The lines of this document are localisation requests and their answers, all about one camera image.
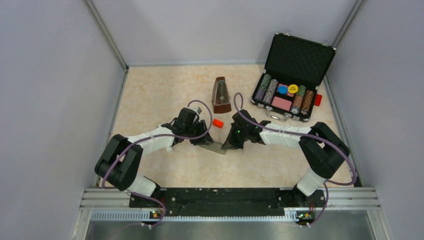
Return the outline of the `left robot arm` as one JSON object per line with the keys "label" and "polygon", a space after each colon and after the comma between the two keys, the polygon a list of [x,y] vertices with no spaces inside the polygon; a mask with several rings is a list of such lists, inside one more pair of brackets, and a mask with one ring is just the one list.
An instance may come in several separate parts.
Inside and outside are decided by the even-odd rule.
{"label": "left robot arm", "polygon": [[213,139],[205,120],[200,118],[200,107],[184,107],[178,117],[156,129],[135,136],[114,135],[106,145],[94,172],[116,189],[141,195],[149,207],[160,202],[158,185],[138,173],[142,157],[161,149],[169,149],[189,140],[194,146],[208,145]]}

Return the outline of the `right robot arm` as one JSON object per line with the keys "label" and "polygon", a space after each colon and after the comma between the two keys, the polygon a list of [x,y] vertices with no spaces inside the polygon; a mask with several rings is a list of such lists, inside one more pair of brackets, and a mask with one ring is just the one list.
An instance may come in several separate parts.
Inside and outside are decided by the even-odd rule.
{"label": "right robot arm", "polygon": [[302,150],[309,168],[294,186],[293,200],[299,206],[307,206],[314,198],[313,193],[349,158],[350,149],[324,122],[311,127],[275,124],[269,120],[257,122],[244,109],[232,119],[222,150],[243,149],[247,141]]}

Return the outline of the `orange red block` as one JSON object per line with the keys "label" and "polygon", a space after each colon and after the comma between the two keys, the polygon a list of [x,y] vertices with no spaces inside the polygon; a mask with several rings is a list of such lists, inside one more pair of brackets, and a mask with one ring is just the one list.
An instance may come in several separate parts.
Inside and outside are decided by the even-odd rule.
{"label": "orange red block", "polygon": [[212,125],[213,125],[214,127],[217,127],[217,128],[219,128],[219,129],[222,129],[222,128],[223,128],[223,126],[224,126],[224,122],[215,118],[215,119],[212,121]]}

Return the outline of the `brown wooden metronome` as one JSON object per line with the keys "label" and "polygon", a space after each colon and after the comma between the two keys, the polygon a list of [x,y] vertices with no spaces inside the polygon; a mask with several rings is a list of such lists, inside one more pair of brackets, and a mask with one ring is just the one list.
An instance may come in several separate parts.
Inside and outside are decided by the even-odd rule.
{"label": "brown wooden metronome", "polygon": [[225,114],[232,110],[227,82],[224,76],[219,76],[215,79],[211,101],[214,114]]}

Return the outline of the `pink card deck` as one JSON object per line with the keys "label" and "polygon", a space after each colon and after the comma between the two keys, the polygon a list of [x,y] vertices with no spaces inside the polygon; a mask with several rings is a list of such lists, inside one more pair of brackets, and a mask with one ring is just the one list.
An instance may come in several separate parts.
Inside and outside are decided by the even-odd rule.
{"label": "pink card deck", "polygon": [[292,101],[275,96],[271,102],[271,106],[277,109],[289,111],[292,106]]}

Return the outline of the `blue chip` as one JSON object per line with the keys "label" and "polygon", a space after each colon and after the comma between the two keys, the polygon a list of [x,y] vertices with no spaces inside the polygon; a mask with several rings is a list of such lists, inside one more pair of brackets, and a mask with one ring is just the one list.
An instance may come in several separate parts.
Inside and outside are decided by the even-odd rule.
{"label": "blue chip", "polygon": [[278,92],[279,94],[281,94],[281,95],[285,95],[285,94],[287,94],[287,93],[288,93],[288,86],[287,86],[287,85],[280,84],[280,85],[277,87],[277,92]]}

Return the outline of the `yellow big blind chip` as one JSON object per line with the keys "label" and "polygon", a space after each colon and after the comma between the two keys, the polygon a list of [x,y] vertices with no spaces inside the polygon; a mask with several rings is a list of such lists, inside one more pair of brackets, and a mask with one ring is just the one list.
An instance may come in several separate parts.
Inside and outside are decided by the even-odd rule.
{"label": "yellow big blind chip", "polygon": [[296,84],[291,84],[291,85],[288,86],[287,91],[290,94],[296,94],[299,91],[299,87]]}

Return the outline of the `red block behind case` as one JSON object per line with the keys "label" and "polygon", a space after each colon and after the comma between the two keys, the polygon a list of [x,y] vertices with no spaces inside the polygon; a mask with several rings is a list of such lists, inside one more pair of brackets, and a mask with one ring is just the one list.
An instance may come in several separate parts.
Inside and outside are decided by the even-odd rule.
{"label": "red block behind case", "polygon": [[316,94],[314,99],[314,105],[319,107],[321,105],[323,96],[321,94]]}

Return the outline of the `black poker chip case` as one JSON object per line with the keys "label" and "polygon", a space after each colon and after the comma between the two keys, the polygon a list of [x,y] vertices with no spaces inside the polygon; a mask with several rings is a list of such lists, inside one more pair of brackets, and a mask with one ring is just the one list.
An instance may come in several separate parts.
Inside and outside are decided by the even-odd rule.
{"label": "black poker chip case", "polygon": [[[319,42],[274,34],[268,56],[250,102],[263,109],[300,122],[311,119],[318,87],[335,55],[336,48]],[[279,94],[279,85],[298,85],[295,94]],[[289,111],[271,106],[274,97],[292,101]]]}

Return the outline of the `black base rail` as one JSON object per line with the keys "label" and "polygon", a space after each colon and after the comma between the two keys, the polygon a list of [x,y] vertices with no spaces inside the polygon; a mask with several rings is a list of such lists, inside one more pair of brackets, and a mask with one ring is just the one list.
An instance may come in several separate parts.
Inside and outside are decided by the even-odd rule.
{"label": "black base rail", "polygon": [[166,207],[168,217],[282,217],[290,208],[314,210],[325,205],[323,190],[305,196],[295,188],[156,189],[151,199],[130,195],[130,208]]}

